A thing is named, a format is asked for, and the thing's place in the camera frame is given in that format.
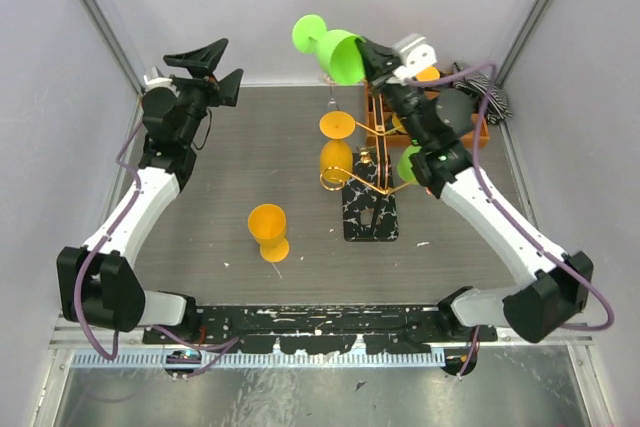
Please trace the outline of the orange goblet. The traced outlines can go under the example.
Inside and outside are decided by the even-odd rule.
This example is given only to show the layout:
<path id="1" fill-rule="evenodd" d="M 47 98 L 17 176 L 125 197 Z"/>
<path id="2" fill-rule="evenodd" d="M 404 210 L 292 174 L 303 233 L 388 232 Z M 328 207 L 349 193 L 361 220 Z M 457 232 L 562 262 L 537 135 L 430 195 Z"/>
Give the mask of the orange goblet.
<path id="1" fill-rule="evenodd" d="M 353 170 L 353 153 L 346 138 L 355 131 L 354 118 L 343 111 L 326 113 L 319 121 L 321 133 L 328 138 L 320 153 L 319 171 L 331 187 L 344 185 Z"/>
<path id="2" fill-rule="evenodd" d="M 251 211 L 247 224 L 265 261 L 278 263 L 288 256 L 287 218 L 281 207 L 275 204 L 261 204 Z"/>
<path id="3" fill-rule="evenodd" d="M 425 70 L 416 74 L 414 79 L 421 82 L 430 82 L 430 81 L 438 80 L 440 77 L 441 77 L 440 71 L 436 67 L 430 66 Z M 398 130 L 402 134 L 406 134 L 406 129 L 403 127 L 397 114 L 393 114 L 392 123 L 396 130 Z"/>

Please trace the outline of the orange goblet front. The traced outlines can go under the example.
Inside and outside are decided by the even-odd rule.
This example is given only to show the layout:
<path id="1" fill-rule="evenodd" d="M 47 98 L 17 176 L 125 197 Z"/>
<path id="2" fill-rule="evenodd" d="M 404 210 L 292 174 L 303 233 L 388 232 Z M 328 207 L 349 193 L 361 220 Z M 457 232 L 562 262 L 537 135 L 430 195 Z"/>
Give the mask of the orange goblet front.
<path id="1" fill-rule="evenodd" d="M 287 218 L 281 207 L 275 204 L 261 204 L 251 211 L 247 224 L 265 261 L 278 263 L 288 256 Z"/>

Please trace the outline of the gold wine glass rack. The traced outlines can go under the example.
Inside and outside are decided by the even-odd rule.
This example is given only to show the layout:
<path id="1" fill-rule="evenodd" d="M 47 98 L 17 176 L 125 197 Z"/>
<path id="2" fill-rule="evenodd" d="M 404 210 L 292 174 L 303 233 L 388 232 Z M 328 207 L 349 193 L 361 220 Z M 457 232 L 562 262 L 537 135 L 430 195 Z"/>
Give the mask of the gold wine glass rack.
<path id="1" fill-rule="evenodd" d="M 364 87 L 362 122 L 356 120 L 355 131 L 346 138 L 353 153 L 350 179 L 342 186 L 331 187 L 320 175 L 321 186 L 341 194 L 343 237 L 347 242 L 393 242 L 399 237 L 399 222 L 390 144 L 405 134 L 392 123 L 393 113 L 380 95 Z"/>

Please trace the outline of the clear champagne flute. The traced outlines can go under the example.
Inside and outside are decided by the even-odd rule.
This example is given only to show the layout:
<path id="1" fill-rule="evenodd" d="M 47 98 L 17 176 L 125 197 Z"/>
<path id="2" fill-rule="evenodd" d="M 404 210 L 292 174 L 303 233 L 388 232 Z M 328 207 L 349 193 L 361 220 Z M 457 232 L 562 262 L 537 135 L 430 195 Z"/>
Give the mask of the clear champagne flute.
<path id="1" fill-rule="evenodd" d="M 329 88 L 329 97 L 327 102 L 327 110 L 328 111 L 340 111 L 340 107 L 338 105 L 335 88 L 337 84 L 334 80 L 324 71 L 321 71 L 319 74 L 319 80 Z"/>

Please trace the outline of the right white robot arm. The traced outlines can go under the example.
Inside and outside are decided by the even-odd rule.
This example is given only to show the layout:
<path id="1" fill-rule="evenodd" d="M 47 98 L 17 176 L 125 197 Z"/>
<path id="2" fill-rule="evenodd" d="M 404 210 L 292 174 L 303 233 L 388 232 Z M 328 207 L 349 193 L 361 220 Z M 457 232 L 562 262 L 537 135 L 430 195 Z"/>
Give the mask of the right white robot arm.
<path id="1" fill-rule="evenodd" d="M 364 76 L 399 118 L 416 151 L 408 157 L 416 182 L 461 215 L 492 247 L 514 279 L 505 289 L 464 287 L 443 299 L 438 326 L 459 341 L 476 326 L 507 327 L 538 343 L 586 307 L 594 266 L 582 251 L 567 253 L 540 233 L 493 186 L 478 154 L 462 144 L 473 128 L 473 102 L 444 87 L 433 99 L 414 80 L 416 61 L 433 49 L 417 37 L 403 50 L 356 40 Z"/>

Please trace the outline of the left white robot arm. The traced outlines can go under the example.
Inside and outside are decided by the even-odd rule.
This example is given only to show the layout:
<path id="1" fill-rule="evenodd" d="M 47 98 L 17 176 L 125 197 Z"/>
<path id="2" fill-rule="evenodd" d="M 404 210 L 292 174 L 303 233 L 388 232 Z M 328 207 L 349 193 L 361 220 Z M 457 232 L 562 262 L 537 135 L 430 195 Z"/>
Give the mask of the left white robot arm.
<path id="1" fill-rule="evenodd" d="M 211 108 L 237 103 L 242 70 L 222 79 L 214 75 L 228 43 L 221 38 L 164 56 L 167 66 L 186 70 L 186 78 L 154 74 L 144 79 L 146 135 L 141 159 L 131 170 L 132 185 L 106 222 L 82 246 L 64 248 L 56 261 L 66 320 L 118 332 L 162 325 L 178 343 L 199 334 L 194 299 L 144 289 L 134 265 L 155 223 L 191 177 L 201 122 Z"/>

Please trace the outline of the green goblet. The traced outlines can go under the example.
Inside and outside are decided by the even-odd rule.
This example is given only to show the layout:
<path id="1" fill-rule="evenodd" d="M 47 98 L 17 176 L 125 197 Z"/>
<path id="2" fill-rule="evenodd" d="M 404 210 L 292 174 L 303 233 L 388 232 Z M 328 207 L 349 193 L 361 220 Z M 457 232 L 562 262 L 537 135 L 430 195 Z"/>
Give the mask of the green goblet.
<path id="1" fill-rule="evenodd" d="M 307 14 L 292 29 L 292 42 L 301 53 L 313 55 L 319 67 L 338 85 L 365 79 L 362 57 L 356 45 L 360 37 L 343 29 L 328 29 L 322 17 Z"/>
<path id="2" fill-rule="evenodd" d="M 412 170 L 412 163 L 410 161 L 410 157 L 415 153 L 419 153 L 420 151 L 421 151 L 421 148 L 419 146 L 409 145 L 401 154 L 396 165 L 396 170 L 397 170 L 398 176 L 402 179 L 404 183 L 418 185 L 418 181 Z"/>

